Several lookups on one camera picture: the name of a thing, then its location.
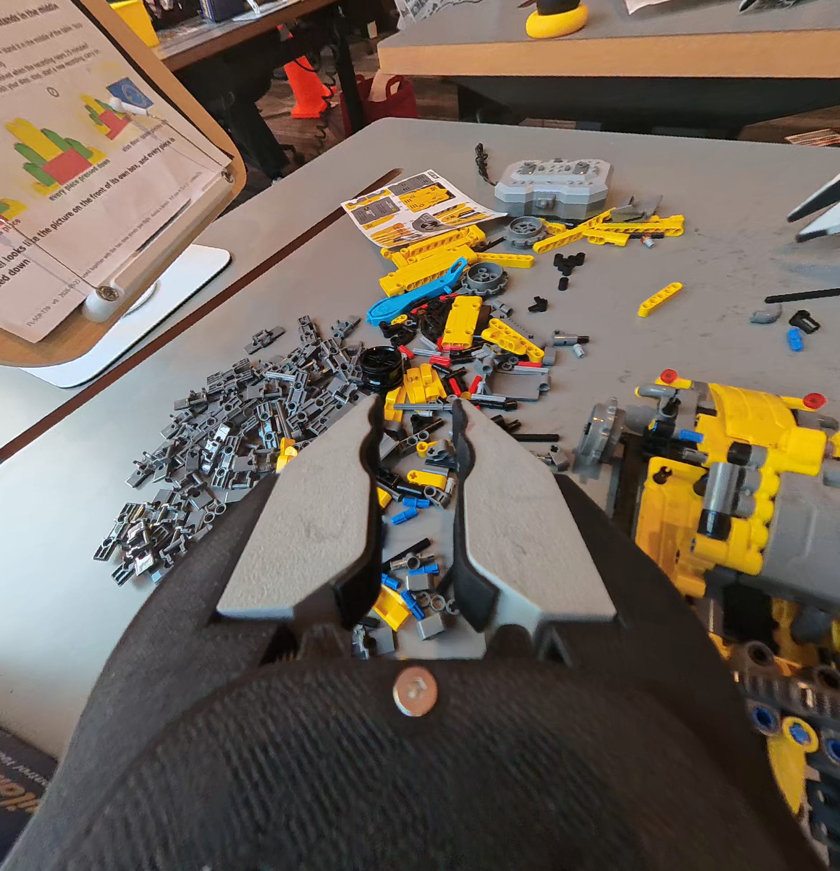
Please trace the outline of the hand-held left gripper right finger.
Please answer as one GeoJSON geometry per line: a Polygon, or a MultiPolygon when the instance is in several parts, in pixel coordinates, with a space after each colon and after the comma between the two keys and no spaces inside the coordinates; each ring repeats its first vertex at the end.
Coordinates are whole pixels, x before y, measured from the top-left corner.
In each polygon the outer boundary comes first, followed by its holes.
{"type": "Polygon", "coordinates": [[[452,405],[458,459],[452,590],[470,627],[608,623],[616,616],[559,477],[482,411],[452,405]]]}

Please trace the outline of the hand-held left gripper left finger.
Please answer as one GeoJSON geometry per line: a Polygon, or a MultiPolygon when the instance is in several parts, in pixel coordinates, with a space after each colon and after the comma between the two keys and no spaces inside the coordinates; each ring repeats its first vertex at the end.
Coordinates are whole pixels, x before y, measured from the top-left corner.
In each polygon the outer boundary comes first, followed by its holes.
{"type": "Polygon", "coordinates": [[[382,398],[369,396],[279,474],[217,604],[221,617],[352,629],[380,588],[375,472],[382,398]]]}

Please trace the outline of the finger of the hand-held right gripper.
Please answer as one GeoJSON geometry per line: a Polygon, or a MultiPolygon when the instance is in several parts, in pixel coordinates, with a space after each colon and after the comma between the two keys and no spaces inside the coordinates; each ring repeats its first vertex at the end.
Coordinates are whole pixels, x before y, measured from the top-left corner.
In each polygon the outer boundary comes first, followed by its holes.
{"type": "Polygon", "coordinates": [[[821,209],[840,202],[840,173],[824,186],[812,193],[787,215],[788,221],[796,221],[821,209]]]}
{"type": "Polygon", "coordinates": [[[798,242],[840,234],[840,206],[832,206],[827,212],[804,226],[797,234],[798,242]]]}

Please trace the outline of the yellow beam assembly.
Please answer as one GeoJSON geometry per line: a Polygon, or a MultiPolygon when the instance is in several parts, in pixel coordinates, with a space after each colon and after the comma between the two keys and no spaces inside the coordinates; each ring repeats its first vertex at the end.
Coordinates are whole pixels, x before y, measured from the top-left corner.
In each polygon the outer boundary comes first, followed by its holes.
{"type": "Polygon", "coordinates": [[[546,228],[552,234],[535,242],[532,250],[536,254],[544,254],[578,241],[586,241],[591,245],[610,244],[623,247],[633,238],[679,237],[685,231],[685,221],[684,215],[676,214],[670,217],[654,215],[644,222],[620,222],[612,220],[611,210],[608,210],[574,227],[562,228],[547,222],[546,228]]]}

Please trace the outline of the yellow toy vehicle model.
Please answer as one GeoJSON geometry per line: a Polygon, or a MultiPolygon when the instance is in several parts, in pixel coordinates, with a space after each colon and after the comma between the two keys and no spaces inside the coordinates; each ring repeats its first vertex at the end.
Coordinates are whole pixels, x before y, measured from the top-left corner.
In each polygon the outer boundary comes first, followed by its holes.
{"type": "Polygon", "coordinates": [[[823,395],[672,369],[635,394],[652,405],[594,406],[573,471],[613,467],[612,519],[693,608],[783,799],[840,869],[840,425],[823,395]]]}

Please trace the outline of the grey desk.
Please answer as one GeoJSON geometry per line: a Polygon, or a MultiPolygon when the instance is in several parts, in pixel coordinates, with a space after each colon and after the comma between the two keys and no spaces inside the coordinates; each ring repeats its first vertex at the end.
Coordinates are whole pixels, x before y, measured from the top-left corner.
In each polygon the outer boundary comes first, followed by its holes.
{"type": "Polygon", "coordinates": [[[421,120],[377,122],[286,180],[219,218],[200,245],[226,249],[230,266],[155,333],[147,346],[88,389],[62,392],[0,369],[0,726],[58,757],[105,661],[153,587],[118,586],[92,554],[122,505],[132,462],[161,442],[174,401],[244,356],[262,328],[295,346],[304,314],[326,329],[381,297],[378,249],[340,204],[385,184],[393,171],[434,170],[476,201],[492,202],[491,175],[521,158],[603,158],[618,204],[663,195],[685,233],[647,249],[586,247],[564,292],[552,257],[514,273],[515,319],[545,340],[589,336],[586,358],[559,352],[552,393],[529,413],[532,431],[569,447],[597,401],[633,398],[671,367],[682,376],[828,398],[840,421],[840,296],[783,303],[779,321],[749,322],[772,294],[840,288],[840,236],[795,243],[786,215],[840,172],[840,149],[651,137],[421,120]],[[672,282],[684,288],[647,318],[640,303],[672,282]],[[529,313],[535,296],[549,301],[529,313]],[[821,324],[805,349],[786,345],[800,309],[821,324]]]}

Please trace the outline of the pile of grey track links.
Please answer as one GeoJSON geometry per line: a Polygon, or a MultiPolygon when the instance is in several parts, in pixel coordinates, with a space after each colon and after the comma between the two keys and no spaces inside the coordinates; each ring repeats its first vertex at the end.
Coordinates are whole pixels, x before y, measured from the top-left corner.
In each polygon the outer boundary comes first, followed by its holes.
{"type": "Polygon", "coordinates": [[[358,403],[363,346],[350,337],[360,322],[338,319],[324,336],[303,316],[297,347],[270,356],[262,352],[285,331],[263,329],[244,357],[175,402],[161,444],[134,461],[127,479],[132,489],[155,492],[125,503],[93,554],[116,585],[164,579],[229,504],[276,475],[282,437],[300,453],[358,403]]]}

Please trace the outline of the grey curved panel piece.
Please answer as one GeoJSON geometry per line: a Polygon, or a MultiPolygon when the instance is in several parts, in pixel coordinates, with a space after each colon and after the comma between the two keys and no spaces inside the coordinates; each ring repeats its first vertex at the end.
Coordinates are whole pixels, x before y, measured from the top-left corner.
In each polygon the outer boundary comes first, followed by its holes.
{"type": "Polygon", "coordinates": [[[551,379],[547,370],[517,367],[511,372],[499,371],[488,379],[492,396],[517,402],[535,402],[550,390],[551,379]]]}

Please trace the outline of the black wheel rim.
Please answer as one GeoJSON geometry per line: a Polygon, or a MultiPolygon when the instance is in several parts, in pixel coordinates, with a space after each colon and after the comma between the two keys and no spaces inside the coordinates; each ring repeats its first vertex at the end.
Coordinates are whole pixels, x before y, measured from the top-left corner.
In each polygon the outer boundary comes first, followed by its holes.
{"type": "Polygon", "coordinates": [[[359,356],[361,382],[370,391],[385,395],[403,386],[404,358],[391,345],[366,347],[359,356]]]}

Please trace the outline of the pile of mixed coloured pieces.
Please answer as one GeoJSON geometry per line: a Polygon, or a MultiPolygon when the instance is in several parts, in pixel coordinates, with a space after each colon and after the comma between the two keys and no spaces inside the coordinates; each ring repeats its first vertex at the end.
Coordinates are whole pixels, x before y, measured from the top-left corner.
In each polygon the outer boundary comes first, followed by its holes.
{"type": "MultiPolygon", "coordinates": [[[[452,300],[422,305],[418,317],[449,314],[452,300]]],[[[450,626],[469,626],[453,593],[453,533],[458,500],[458,459],[453,433],[453,403],[465,400],[482,411],[523,448],[540,459],[562,483],[571,466],[562,437],[532,431],[507,414],[520,402],[492,396],[488,379],[517,367],[545,369],[551,375],[555,351],[488,316],[482,306],[473,346],[444,352],[421,335],[426,347],[400,348],[403,386],[387,393],[385,434],[378,471],[384,532],[381,586],[364,629],[361,647],[383,655],[398,649],[400,632],[412,630],[423,641],[450,626]]]]}

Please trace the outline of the short yellow holed beam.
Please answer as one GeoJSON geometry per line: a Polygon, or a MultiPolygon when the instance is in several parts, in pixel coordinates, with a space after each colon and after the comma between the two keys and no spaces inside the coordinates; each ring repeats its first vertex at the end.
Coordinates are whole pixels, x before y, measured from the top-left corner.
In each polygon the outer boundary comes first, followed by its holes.
{"type": "Polygon", "coordinates": [[[680,294],[684,285],[682,282],[672,282],[644,299],[639,306],[637,315],[639,318],[647,318],[657,309],[663,307],[671,299],[680,294]]]}

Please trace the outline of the yellow rectangular panel piece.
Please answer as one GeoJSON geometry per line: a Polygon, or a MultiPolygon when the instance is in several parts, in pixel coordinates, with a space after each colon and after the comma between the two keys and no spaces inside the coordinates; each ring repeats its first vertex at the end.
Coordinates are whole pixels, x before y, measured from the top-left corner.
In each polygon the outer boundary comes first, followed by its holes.
{"type": "Polygon", "coordinates": [[[482,305],[478,296],[454,297],[440,340],[444,352],[464,351],[473,345],[482,305]]]}

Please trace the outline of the blue brick separator tool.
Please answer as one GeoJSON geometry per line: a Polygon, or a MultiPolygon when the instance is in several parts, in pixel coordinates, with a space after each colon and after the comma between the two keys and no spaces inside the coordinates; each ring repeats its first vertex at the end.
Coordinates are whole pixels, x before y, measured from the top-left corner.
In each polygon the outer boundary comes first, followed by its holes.
{"type": "Polygon", "coordinates": [[[468,266],[468,259],[460,257],[441,276],[398,296],[379,300],[368,310],[365,321],[373,326],[382,322],[391,323],[399,315],[410,312],[425,301],[450,293],[458,286],[468,266]]]}

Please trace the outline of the white paper bag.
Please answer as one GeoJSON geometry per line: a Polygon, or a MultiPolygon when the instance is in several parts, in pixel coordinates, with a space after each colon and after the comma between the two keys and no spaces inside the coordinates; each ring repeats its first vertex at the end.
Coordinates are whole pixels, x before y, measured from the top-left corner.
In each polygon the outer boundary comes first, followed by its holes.
{"type": "Polygon", "coordinates": [[[625,10],[630,16],[664,15],[688,10],[710,8],[723,5],[729,1],[623,1],[625,10]]]}

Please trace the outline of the dark grey sprocket wheel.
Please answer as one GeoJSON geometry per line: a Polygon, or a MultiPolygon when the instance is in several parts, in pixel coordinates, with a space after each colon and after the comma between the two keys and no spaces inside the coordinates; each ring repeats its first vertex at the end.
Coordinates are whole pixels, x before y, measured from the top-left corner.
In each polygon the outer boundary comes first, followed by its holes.
{"type": "Polygon", "coordinates": [[[508,283],[509,275],[503,267],[489,260],[482,260],[465,270],[458,292],[480,299],[491,299],[503,293],[508,283]]]}
{"type": "Polygon", "coordinates": [[[534,216],[521,215],[508,225],[505,243],[518,253],[527,253],[534,245],[549,235],[546,223],[534,216]]]}

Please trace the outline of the grey battery box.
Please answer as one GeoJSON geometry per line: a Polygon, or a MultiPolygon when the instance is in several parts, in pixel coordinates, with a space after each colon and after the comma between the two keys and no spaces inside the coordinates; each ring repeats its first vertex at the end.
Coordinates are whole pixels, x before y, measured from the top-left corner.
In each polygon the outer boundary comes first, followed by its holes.
{"type": "Polygon", "coordinates": [[[504,170],[494,195],[514,216],[583,221],[605,210],[612,174],[602,159],[525,159],[504,170]]]}

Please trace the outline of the yellow round disc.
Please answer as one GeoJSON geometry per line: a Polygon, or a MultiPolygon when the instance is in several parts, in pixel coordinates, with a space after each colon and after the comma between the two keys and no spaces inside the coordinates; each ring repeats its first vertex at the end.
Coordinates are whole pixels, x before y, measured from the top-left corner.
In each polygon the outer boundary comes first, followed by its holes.
{"type": "Polygon", "coordinates": [[[535,9],[527,18],[525,32],[533,39],[560,38],[580,31],[587,22],[588,8],[580,1],[576,10],[557,16],[540,16],[537,13],[536,1],[529,2],[535,9]]]}

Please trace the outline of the yellow sticker sheet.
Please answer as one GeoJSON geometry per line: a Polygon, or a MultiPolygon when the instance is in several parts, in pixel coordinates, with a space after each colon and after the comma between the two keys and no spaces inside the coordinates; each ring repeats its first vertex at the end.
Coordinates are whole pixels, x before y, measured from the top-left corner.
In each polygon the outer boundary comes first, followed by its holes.
{"type": "Polygon", "coordinates": [[[505,217],[426,170],[343,202],[366,239],[384,250],[402,248],[469,225],[505,217]]]}

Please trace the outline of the dark blue kit box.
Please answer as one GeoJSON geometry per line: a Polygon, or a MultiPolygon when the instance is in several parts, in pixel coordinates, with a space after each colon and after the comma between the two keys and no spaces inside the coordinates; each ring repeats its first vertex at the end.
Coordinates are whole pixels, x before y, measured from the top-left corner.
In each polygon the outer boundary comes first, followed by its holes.
{"type": "Polygon", "coordinates": [[[0,865],[38,809],[56,767],[55,758],[0,729],[0,865]]]}

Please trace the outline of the wooden instruction board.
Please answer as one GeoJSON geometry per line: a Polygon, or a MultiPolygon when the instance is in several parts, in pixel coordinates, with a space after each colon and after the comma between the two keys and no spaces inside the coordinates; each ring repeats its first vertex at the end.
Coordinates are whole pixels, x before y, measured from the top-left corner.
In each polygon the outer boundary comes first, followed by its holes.
{"type": "Polygon", "coordinates": [[[246,179],[107,2],[0,1],[0,365],[87,353],[246,179]]]}

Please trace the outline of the red bag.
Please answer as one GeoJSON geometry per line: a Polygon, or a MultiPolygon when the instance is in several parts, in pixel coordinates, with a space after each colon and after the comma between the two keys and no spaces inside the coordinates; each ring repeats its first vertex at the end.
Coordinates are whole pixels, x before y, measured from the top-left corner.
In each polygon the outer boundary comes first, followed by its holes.
{"type": "Polygon", "coordinates": [[[356,74],[356,81],[366,125],[387,117],[419,118],[414,83],[409,78],[391,76],[380,88],[374,78],[356,74]]]}

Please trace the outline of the orange traffic cone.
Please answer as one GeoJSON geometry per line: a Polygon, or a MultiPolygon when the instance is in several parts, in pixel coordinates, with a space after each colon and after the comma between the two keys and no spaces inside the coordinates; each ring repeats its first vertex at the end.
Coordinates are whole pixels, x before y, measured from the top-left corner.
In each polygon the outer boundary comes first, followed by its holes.
{"type": "Polygon", "coordinates": [[[335,96],[332,85],[325,84],[304,57],[284,64],[283,70],[294,96],[291,116],[297,120],[321,120],[331,108],[335,96]]]}

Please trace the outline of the far work table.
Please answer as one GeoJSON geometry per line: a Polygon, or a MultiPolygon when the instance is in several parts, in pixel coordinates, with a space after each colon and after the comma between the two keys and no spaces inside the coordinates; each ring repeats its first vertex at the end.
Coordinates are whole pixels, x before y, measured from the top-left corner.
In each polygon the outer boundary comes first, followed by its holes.
{"type": "Polygon", "coordinates": [[[268,2],[259,15],[247,11],[219,23],[197,15],[161,30],[159,44],[152,50],[170,71],[179,71],[251,39],[271,32],[277,35],[282,25],[292,25],[319,10],[347,11],[355,6],[356,2],[337,1],[268,2]]]}

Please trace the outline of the yellow plastic bin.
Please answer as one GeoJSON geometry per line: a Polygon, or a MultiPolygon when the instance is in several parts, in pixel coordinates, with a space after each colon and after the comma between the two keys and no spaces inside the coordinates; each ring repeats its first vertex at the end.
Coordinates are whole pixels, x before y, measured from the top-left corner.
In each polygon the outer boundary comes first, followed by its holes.
{"type": "Polygon", "coordinates": [[[160,45],[144,1],[110,1],[109,5],[146,47],[153,49],[160,45]]]}

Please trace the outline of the yellow stacked beam frame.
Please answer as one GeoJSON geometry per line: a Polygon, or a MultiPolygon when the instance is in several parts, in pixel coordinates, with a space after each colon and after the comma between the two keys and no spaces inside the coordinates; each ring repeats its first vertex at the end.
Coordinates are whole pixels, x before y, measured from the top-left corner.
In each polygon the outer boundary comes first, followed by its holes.
{"type": "Polygon", "coordinates": [[[472,245],[485,240],[485,233],[477,225],[440,234],[400,249],[382,248],[392,270],[379,280],[380,288],[388,297],[404,294],[444,275],[460,258],[472,262],[476,254],[472,245]]]}

